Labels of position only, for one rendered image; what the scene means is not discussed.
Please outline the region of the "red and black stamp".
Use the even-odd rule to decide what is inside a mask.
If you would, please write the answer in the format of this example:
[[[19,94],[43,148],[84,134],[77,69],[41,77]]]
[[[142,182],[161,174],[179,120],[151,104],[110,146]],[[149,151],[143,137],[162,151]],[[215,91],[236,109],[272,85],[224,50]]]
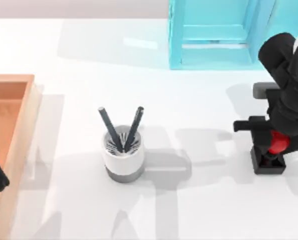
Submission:
[[[256,175],[280,175],[286,168],[282,152],[289,146],[289,137],[273,130],[270,132],[271,146],[267,151],[262,151],[254,145],[250,151]]]

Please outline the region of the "grey rounded box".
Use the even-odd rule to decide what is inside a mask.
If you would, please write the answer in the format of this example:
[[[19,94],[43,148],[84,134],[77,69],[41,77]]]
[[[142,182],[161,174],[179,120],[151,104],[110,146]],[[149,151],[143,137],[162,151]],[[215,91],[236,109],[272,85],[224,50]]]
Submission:
[[[252,87],[252,94],[255,99],[267,99],[267,90],[278,90],[275,82],[256,82]]]

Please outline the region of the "light blue rack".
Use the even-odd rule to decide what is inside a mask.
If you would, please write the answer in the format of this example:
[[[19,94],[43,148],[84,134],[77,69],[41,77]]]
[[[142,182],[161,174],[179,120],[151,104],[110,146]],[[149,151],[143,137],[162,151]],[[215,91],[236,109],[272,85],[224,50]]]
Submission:
[[[260,70],[269,37],[298,36],[298,0],[169,0],[172,70]]]

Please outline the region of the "dark grey pen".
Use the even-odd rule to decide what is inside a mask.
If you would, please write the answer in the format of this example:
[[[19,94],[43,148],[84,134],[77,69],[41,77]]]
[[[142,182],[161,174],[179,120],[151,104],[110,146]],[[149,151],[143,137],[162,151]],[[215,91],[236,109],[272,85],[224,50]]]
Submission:
[[[106,109],[104,107],[99,107],[98,112],[99,112],[99,114],[107,128],[107,131],[108,131],[109,135],[111,136],[111,139],[112,139],[113,143],[115,144],[118,152],[122,153],[123,146],[122,146],[121,140],[120,140],[109,116],[108,116]]]
[[[125,142],[125,145],[124,145],[125,152],[128,152],[131,148],[131,144],[132,144],[132,142],[134,140],[134,137],[135,137],[135,134],[137,132],[139,123],[140,123],[142,115],[143,115],[143,111],[144,111],[144,108],[142,106],[139,106],[137,108],[137,111],[135,113],[133,122],[131,124],[130,129],[129,129],[128,136],[127,136],[127,139],[126,139],[126,142]]]

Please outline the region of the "white and grey pen holder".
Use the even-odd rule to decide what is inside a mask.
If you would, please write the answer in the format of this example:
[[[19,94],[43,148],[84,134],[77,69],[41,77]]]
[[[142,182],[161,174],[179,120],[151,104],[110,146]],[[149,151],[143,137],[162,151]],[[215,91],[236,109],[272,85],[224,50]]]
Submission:
[[[145,151],[142,136],[136,132],[128,152],[119,152],[108,132],[102,138],[102,156],[109,177],[119,183],[131,183],[144,171]]]

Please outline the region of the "salmon shallow box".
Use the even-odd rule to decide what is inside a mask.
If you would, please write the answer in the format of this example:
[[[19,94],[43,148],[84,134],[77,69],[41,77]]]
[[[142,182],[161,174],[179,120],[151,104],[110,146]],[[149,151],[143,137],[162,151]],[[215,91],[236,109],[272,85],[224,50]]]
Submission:
[[[0,166],[10,181],[0,192],[0,240],[11,232],[41,99],[34,75],[0,74]]]

